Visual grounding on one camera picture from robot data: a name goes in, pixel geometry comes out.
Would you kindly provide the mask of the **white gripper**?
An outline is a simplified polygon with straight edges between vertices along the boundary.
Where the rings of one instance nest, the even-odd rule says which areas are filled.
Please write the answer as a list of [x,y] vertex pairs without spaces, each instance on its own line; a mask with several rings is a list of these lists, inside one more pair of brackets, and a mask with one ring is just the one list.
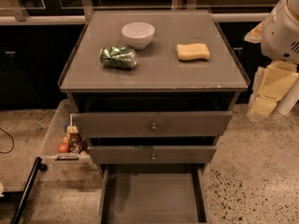
[[251,121],[267,119],[298,79],[298,16],[299,0],[280,0],[264,23],[260,22],[244,37],[246,42],[253,44],[262,41],[262,54],[272,60],[281,60],[265,68],[259,67],[255,73],[247,113]]

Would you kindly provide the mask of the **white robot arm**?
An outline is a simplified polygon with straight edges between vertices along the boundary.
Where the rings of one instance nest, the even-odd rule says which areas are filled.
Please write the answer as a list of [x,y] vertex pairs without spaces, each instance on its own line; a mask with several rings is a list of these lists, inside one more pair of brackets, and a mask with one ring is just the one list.
[[255,73],[247,113],[251,121],[262,121],[298,83],[299,0],[279,0],[271,13],[245,36],[261,44],[262,55],[272,62]]

